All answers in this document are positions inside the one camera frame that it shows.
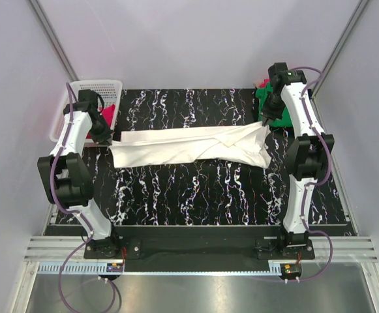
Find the white printed t-shirt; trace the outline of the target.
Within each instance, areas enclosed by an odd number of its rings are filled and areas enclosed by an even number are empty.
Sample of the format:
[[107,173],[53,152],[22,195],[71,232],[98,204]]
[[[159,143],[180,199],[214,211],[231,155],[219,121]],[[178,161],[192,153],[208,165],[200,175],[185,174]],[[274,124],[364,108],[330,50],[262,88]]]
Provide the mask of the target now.
[[110,147],[116,168],[186,164],[221,159],[268,168],[265,143],[270,131],[261,122],[245,126],[190,127],[126,131]]

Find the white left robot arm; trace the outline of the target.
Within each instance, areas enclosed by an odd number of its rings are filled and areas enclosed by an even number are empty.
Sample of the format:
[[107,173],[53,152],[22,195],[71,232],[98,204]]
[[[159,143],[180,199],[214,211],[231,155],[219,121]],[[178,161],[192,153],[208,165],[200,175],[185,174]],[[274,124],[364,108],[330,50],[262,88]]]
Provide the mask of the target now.
[[93,179],[82,159],[87,137],[111,145],[113,130],[99,110],[104,101],[97,92],[84,89],[75,95],[70,84],[67,90],[63,129],[51,153],[38,159],[40,178],[49,202],[80,222],[91,246],[113,245],[112,223],[94,200]]

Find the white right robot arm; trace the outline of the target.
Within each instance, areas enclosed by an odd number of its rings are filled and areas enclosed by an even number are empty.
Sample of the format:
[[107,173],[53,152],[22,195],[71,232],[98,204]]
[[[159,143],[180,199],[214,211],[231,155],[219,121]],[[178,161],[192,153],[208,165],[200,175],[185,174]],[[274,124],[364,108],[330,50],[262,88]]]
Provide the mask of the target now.
[[322,128],[309,98],[309,83],[303,69],[289,69],[274,63],[268,69],[272,90],[259,109],[264,125],[289,113],[294,141],[286,152],[284,166],[290,178],[288,208],[277,237],[277,247],[285,252],[306,248],[309,242],[309,211],[314,188],[331,175],[331,151],[335,140]]

